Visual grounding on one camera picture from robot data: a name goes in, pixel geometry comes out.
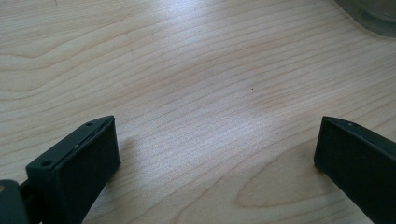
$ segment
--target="wood grain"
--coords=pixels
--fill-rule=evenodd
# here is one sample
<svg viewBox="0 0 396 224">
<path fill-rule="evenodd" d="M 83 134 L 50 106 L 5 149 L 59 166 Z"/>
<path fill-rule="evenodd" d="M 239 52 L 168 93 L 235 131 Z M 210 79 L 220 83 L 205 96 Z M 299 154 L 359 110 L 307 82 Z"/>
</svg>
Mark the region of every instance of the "wood grain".
<svg viewBox="0 0 396 224">
<path fill-rule="evenodd" d="M 113 114 L 84 223 L 371 223 L 313 153 L 325 115 L 396 140 L 395 57 L 331 0 L 3 0 L 0 177 Z"/>
</svg>

